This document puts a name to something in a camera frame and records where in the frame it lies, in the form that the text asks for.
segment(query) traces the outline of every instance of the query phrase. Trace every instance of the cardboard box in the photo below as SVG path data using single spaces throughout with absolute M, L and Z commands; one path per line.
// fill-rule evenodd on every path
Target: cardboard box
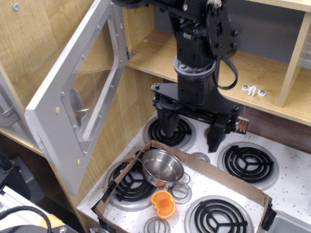
M 201 173 L 202 175 L 216 181 L 219 184 L 224 185 L 228 189 L 231 189 L 262 206 L 263 215 L 261 218 L 260 225 L 258 226 L 257 230 L 258 233 L 262 231 L 262 228 L 268 229 L 272 224 L 273 219 L 275 217 L 275 212 L 271 209 L 271 198 L 262 191 L 260 191 L 259 189 L 255 188 L 254 186 L 250 185 L 249 183 L 241 179 L 238 179 L 230 174 L 221 171 L 220 169 L 218 169 L 213 165 L 205 163 L 200 159 L 197 159 L 185 152 L 169 147 L 157 141 L 150 141 L 142 149 L 142 151 L 149 151 L 151 148 L 162 149 L 173 154 L 182 163 L 186 164 L 194 171 Z M 137 155 L 138 158 L 143 156 L 144 152 L 142 151 L 138 153 Z M 121 182 L 121 180 L 125 177 L 126 173 L 133 167 L 133 165 L 137 161 L 138 159 L 135 157 L 129 160 L 129 164 L 127 165 L 127 167 L 114 180 L 114 182 L 111 182 L 109 186 L 106 188 L 103 198 L 98 202 L 98 205 L 95 209 L 98 218 L 101 219 L 103 222 L 107 223 L 108 225 L 110 225 L 111 227 L 113 227 L 114 229 L 116 229 L 117 233 L 128 233 L 128 232 L 120 228 L 119 226 L 116 226 L 114 223 L 105 218 L 103 216 L 103 213 L 110 201 L 110 193 Z

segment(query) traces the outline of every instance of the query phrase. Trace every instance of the wooden cabinet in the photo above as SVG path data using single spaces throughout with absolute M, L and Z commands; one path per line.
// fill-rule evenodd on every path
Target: wooden cabinet
M 299 0 L 254 2 L 305 12 L 291 60 L 287 64 L 237 51 L 230 59 L 239 71 L 238 84 L 229 91 L 220 92 L 232 101 L 311 126 L 311 70 L 302 67 L 310 46 L 311 3 Z M 134 49 L 138 53 L 129 61 L 129 67 L 177 82 L 173 68 L 176 40 L 172 34 L 153 30 Z M 232 71 L 222 64 L 221 85 L 231 84 L 233 80 Z M 249 96 L 242 91 L 244 84 L 265 90 L 267 96 Z
M 239 71 L 239 82 L 232 90 L 221 93 L 235 102 L 311 126 L 311 71 L 300 68 L 308 45 L 311 2 L 255 2 L 305 12 L 291 61 L 286 64 L 240 51 L 231 54 Z M 91 4 L 92 0 L 36 0 L 31 4 L 21 0 L 20 10 L 15 12 L 12 5 L 0 2 L 0 61 L 23 112 Z M 50 164 L 85 231 L 92 222 L 75 207 L 155 111 L 150 86 L 163 79 L 177 81 L 173 68 L 175 38 L 154 29 L 152 7 L 123 9 L 123 20 L 128 50 L 137 53 L 125 68 L 77 194 L 69 193 L 59 172 Z M 232 83 L 231 72 L 221 66 L 221 85 Z M 249 96 L 242 91 L 244 84 L 256 85 L 268 95 L 264 98 Z M 18 135 L 2 128 L 0 132 L 42 155 L 36 145 L 25 142 Z

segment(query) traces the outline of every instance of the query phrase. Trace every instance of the white speckled countertop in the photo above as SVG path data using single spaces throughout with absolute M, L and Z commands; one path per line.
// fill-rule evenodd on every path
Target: white speckled countertop
M 273 209 L 284 211 L 295 218 L 311 224 L 311 155 L 251 133 L 246 135 L 231 133 L 227 135 L 226 139 L 220 144 L 217 152 L 207 153 L 208 147 L 206 139 L 204 138 L 204 132 L 208 128 L 208 125 L 193 119 L 189 119 L 189 121 L 195 127 L 196 141 L 187 153 L 203 152 L 208 155 L 212 165 L 217 166 L 219 152 L 226 146 L 235 142 L 250 142 L 266 148 L 275 157 L 279 167 L 279 176 L 276 183 L 264 191 L 272 197 Z M 124 158 L 133 157 L 135 152 L 143 148 L 145 144 L 143 132 L 140 130 L 114 163 Z M 171 228 L 174 228 L 173 232 L 184 232 L 182 220 L 189 205 L 198 198 L 208 195 L 225 196 L 239 203 L 250 215 L 254 226 L 254 232 L 257 231 L 263 211 L 261 206 L 232 190 L 228 190 L 223 185 L 215 183 L 215 181 L 201 174 L 196 174 L 195 171 L 189 169 L 187 166 L 185 166 L 185 171 L 191 176 L 190 186 L 192 187 L 194 195 L 188 203 L 177 205 L 177 214 L 168 220 Z M 97 216 L 91 211 L 91 207 L 103 196 L 104 178 L 105 174 L 103 174 L 77 206 L 77 209 L 81 213 L 94 221 L 97 221 Z M 110 221 L 121 226 L 128 232 L 142 233 L 144 223 L 156 214 L 152 207 L 143 211 L 126 212 L 117 210 L 109 204 L 104 215 Z

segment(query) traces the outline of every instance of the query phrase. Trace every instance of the stainless steel pot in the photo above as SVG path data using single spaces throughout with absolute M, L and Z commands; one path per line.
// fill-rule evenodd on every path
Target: stainless steel pot
M 186 174 L 184 167 L 171 153 L 159 149 L 149 150 L 138 160 L 142 162 L 144 178 L 153 186 L 171 188 L 176 183 L 183 183 L 180 180 Z

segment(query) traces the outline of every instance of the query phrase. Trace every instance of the black burner coil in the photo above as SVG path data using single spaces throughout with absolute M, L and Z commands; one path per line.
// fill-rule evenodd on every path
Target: black burner coil
M 115 179 L 126 167 L 127 162 L 120 164 L 111 174 L 110 180 Z M 114 192 L 119 201 L 138 201 L 150 196 L 156 187 L 148 183 L 142 174 L 142 164 L 137 162 L 115 188 Z
M 148 136 L 151 140 L 164 143 L 170 147 L 180 144 L 186 135 L 191 134 L 192 131 L 189 124 L 183 119 L 179 119 L 177 129 L 171 137 L 167 137 L 163 133 L 159 120 L 152 122 L 148 129 Z
M 194 214 L 200 233 L 247 233 L 247 221 L 241 211 L 228 201 L 210 199 L 200 203 Z
M 224 155 L 227 171 L 248 183 L 258 183 L 270 177 L 274 162 L 263 151 L 252 147 L 232 146 Z

